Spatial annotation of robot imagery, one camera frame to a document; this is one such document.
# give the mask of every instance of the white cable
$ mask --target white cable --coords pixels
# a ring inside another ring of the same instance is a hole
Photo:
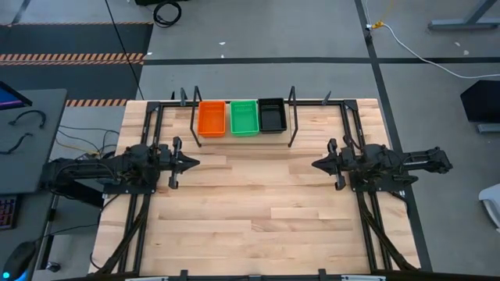
[[[368,24],[371,26],[372,20],[370,19],[370,11],[368,10],[368,0],[365,0],[365,7],[366,7],[366,18],[368,19]]]
[[[437,66],[439,67],[440,69],[443,69],[444,71],[446,71],[447,73],[450,73],[452,74],[453,76],[457,76],[458,78],[463,78],[463,79],[479,79],[479,78],[486,78],[486,77],[499,77],[500,74],[487,74],[487,75],[479,75],[479,76],[462,76],[462,75],[459,75],[457,73],[454,73],[452,72],[451,70],[445,68],[444,66],[440,66],[438,65],[437,63],[435,62],[431,62],[431,61],[428,61],[426,59],[423,59],[421,56],[417,55],[414,51],[412,51],[412,49],[408,48],[405,44],[403,44],[397,37],[396,37],[396,34],[394,34],[394,31],[392,30],[391,27],[389,27],[387,24],[384,23],[384,25],[382,27],[386,27],[389,29],[389,31],[392,33],[392,37],[394,37],[394,39],[401,45],[403,46],[403,48],[405,48],[406,50],[408,50],[408,52],[411,52],[414,56],[416,56],[418,59],[420,59],[421,61],[423,62],[427,62],[427,63],[430,63],[431,65],[433,66]]]

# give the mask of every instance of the keyboard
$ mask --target keyboard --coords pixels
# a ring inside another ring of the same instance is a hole
[[[0,230],[16,227],[18,204],[17,195],[0,195]]]

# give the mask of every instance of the black cable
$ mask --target black cable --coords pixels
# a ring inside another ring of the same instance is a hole
[[[344,143],[346,145],[349,146],[349,142],[352,143],[352,145],[354,145],[355,148],[358,148],[359,150],[361,150],[361,147],[354,141],[354,139],[352,138],[352,136],[347,136],[347,135],[344,135],[342,137],[342,140],[344,141]]]
[[[7,151],[0,151],[0,155],[9,155],[9,154],[13,153],[23,143],[23,140],[24,140],[25,137],[32,137],[32,136],[33,136],[32,133],[25,133],[22,137],[19,138],[19,140],[17,141],[16,145],[14,145],[13,147],[11,147]]]
[[[104,133],[104,136],[102,137],[102,152],[104,152],[104,147],[106,146],[106,136],[108,135],[108,133],[109,133],[109,131],[106,131]]]
[[[91,264],[92,264],[95,268],[97,268],[97,269],[101,269],[101,267],[100,267],[100,266],[98,266],[98,265],[96,265],[96,264],[95,264],[94,260],[92,259],[92,254],[94,254],[94,252],[93,252],[93,251],[91,252],[91,254],[90,254],[90,256],[88,257],[88,259],[90,259],[90,260],[91,260]]]
[[[77,127],[71,127],[71,126],[66,126],[66,125],[59,125],[59,126],[62,128],[65,128],[65,129],[70,129],[70,130],[101,130],[101,131],[111,132],[111,133],[115,133],[115,134],[120,135],[120,133],[118,133],[115,130],[108,130],[108,129],[103,129],[103,128],[77,128]]]
[[[111,175],[111,177],[114,179],[114,180],[118,180],[116,178],[116,175],[115,173],[113,173],[113,171],[107,166],[107,165],[104,165],[102,163],[73,163],[73,164],[69,164],[69,165],[65,165],[64,167],[62,167],[61,169],[59,169],[55,175],[54,175],[54,182],[56,183],[57,182],[57,178],[59,177],[59,174],[62,173],[65,169],[68,169],[69,167],[75,167],[75,166],[79,166],[79,165],[100,165],[104,168],[106,168],[109,172],[109,174]]]
[[[98,220],[98,221],[100,220],[101,215],[102,215],[102,212],[104,211],[104,209],[105,209],[105,208],[106,208],[109,204],[111,204],[111,202],[115,201],[115,199],[117,199],[118,197],[119,197],[119,194],[115,195],[115,197],[111,198],[109,201],[107,201],[107,202],[106,202],[106,204],[104,204],[104,206],[102,206],[102,209],[101,209],[101,211],[99,212],[99,216],[98,216],[98,218],[97,218],[97,220]],[[97,268],[97,269],[101,269],[101,267],[100,267],[100,266],[98,266],[98,265],[96,265],[96,264],[94,263],[94,259],[92,258],[92,255],[93,255],[93,254],[94,254],[94,252],[92,251],[92,252],[91,252],[91,254],[90,254],[90,256],[89,256],[89,259],[90,259],[90,261],[91,261],[91,264],[92,264],[95,268]]]
[[[92,142],[88,141],[88,140],[84,140],[83,138],[79,138],[79,137],[72,137],[70,135],[68,135],[67,133],[64,133],[62,132],[61,130],[57,130],[59,133],[61,133],[63,136],[65,137],[68,137],[68,138],[71,138],[71,139],[74,139],[74,140],[78,140],[78,141],[83,141],[87,144],[90,144],[91,146],[93,146],[95,148],[95,150],[99,153],[99,148],[97,147],[97,145],[93,144]]]
[[[165,20],[158,14],[159,10],[166,5],[172,5],[174,8],[177,9],[177,16],[175,17],[175,19],[173,19],[173,21]],[[156,6],[155,10],[153,11],[153,20],[155,21],[155,25],[160,28],[171,27],[180,20],[181,16],[182,16],[182,8],[177,2],[171,0],[159,3]]]
[[[409,155],[408,157],[404,158],[402,161],[401,161],[401,165],[399,166],[399,173],[402,174],[403,173],[403,166],[404,164],[406,163],[406,161],[408,161],[408,159],[410,158],[419,158],[419,157],[429,157],[429,156],[432,156],[432,155],[435,155],[436,153],[438,153],[439,150],[436,149],[435,151],[429,153],[428,155]]]
[[[41,122],[40,122],[40,125],[38,125],[38,127],[40,129],[43,129],[43,127],[45,125],[45,121],[47,120],[47,115],[45,114],[45,112],[42,112],[41,110],[28,110],[26,112],[23,112],[23,113],[19,114],[14,120],[10,121],[9,125],[15,126],[17,120],[19,120],[21,117],[25,116],[26,114],[30,114],[30,113],[38,113],[38,115],[40,115]]]
[[[113,15],[111,13],[111,9],[109,8],[108,0],[104,0],[104,2],[106,3],[106,7],[108,8],[109,17],[111,18],[112,26],[115,28],[116,36],[118,36],[118,40],[120,41],[120,45],[123,49],[123,53],[125,54],[125,59],[127,59],[128,66],[130,67],[130,70],[132,70],[132,74],[134,74],[134,79],[135,79],[135,83],[137,84],[139,94],[141,94],[141,98],[144,101],[145,99],[144,99],[144,95],[142,94],[141,86],[139,86],[138,76],[135,73],[134,67],[132,66],[132,63],[130,63],[130,60],[128,58],[127,50],[125,50],[125,45],[123,44],[122,37],[120,36],[120,32],[118,32],[118,27],[116,27],[115,19],[113,18]]]
[[[103,146],[101,148],[101,154],[104,154],[104,155],[101,157],[101,159],[106,159],[105,156],[109,153],[109,152],[104,153],[104,148],[110,148],[110,147],[115,147],[115,146],[116,146],[116,144],[107,144],[107,145]]]
[[[53,232],[53,233],[45,234],[44,236],[42,236],[42,237],[40,237],[40,238],[36,239],[36,240],[35,240],[35,241],[33,241],[33,242],[36,242],[36,241],[38,241],[38,240],[42,240],[42,239],[44,239],[44,238],[46,238],[46,237],[52,236],[52,235],[57,234],[57,233],[62,233],[62,232],[66,232],[66,231],[73,230],[73,229],[79,229],[79,228],[85,228],[85,227],[91,227],[91,226],[97,226],[97,225],[98,225],[98,223],[92,223],[92,224],[90,224],[90,225],[84,225],[84,226],[74,226],[74,227],[70,227],[70,228],[67,228],[67,229],[61,229],[61,230],[55,231],[55,232]]]
[[[103,159],[107,159],[107,158],[111,158],[114,154],[116,153],[116,151],[110,151],[110,152],[107,152],[106,154],[104,154],[102,156]]]

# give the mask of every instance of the black bin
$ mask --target black bin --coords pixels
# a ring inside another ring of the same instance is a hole
[[[260,98],[258,103],[261,133],[282,133],[287,130],[283,98]]]

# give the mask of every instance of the floor tape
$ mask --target floor tape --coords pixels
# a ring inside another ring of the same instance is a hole
[[[14,23],[12,25],[93,25],[93,24],[113,24],[113,22],[96,22],[96,23]],[[120,24],[153,24],[153,22],[148,21],[137,21],[137,22],[117,22],[116,25]]]
[[[126,98],[67,100],[66,107],[125,106]]]
[[[144,54],[127,54],[130,63],[143,64]],[[128,63],[123,53],[98,54],[2,54],[0,66],[71,66]]]

